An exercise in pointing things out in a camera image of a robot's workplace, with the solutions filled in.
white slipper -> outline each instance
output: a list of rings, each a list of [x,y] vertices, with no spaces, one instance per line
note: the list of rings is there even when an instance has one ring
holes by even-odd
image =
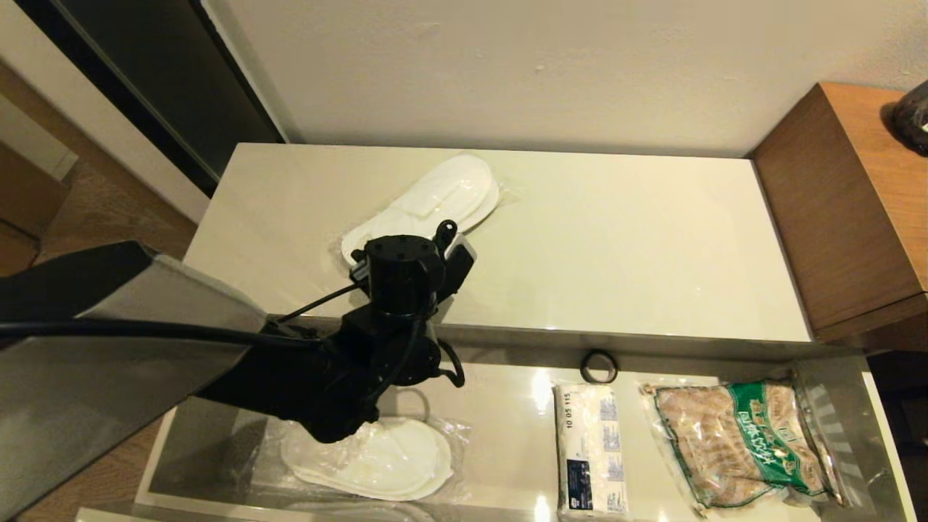
[[[383,236],[409,234],[430,239],[446,219],[453,219],[458,232],[464,233],[490,215],[498,203],[499,186],[490,165],[476,156],[459,154],[436,165],[383,212],[345,234],[342,256],[354,265],[351,252]]]
[[[280,456],[300,480],[386,501],[437,491],[451,476],[451,449],[433,428],[405,418],[364,424],[334,444],[320,444],[294,424]]]

plastic packaging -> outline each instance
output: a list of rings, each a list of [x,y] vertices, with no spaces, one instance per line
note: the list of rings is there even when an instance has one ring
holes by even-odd
[[[467,498],[460,469],[470,429],[384,417],[335,444],[319,444],[302,426],[272,419],[253,482],[289,489],[305,502],[358,497],[390,502],[456,503]]]
[[[461,153],[433,167],[378,214],[345,232],[339,239],[340,255],[353,265],[351,252],[372,239],[398,234],[431,239],[446,219],[458,224],[458,232],[467,232],[486,219],[502,197],[490,166]]]
[[[831,498],[792,382],[685,384],[640,389],[671,473],[698,513]]]
[[[615,395],[607,385],[554,387],[561,490],[566,518],[623,519],[628,492]]]

wooden cabinet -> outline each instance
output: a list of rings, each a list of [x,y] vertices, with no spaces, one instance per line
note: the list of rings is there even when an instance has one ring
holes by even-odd
[[[822,341],[928,350],[928,160],[881,119],[903,94],[816,85],[752,153]]]

floor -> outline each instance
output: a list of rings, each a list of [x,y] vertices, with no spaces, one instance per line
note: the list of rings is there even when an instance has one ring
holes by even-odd
[[[192,236],[177,232],[90,165],[78,162],[65,178],[65,183],[71,187],[71,192],[42,239],[36,263],[126,240],[141,241],[177,259],[184,257]],[[159,419],[125,440],[17,520],[71,521],[81,506],[131,502],[160,424]]]

product label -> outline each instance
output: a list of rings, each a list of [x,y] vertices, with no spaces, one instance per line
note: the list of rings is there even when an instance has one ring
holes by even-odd
[[[799,457],[780,437],[787,434],[778,434],[770,427],[764,383],[730,385],[728,392],[735,402],[735,420],[741,437],[764,475],[764,481],[808,493],[809,487],[799,473]]]
[[[571,509],[593,509],[588,462],[567,460],[567,496]]]

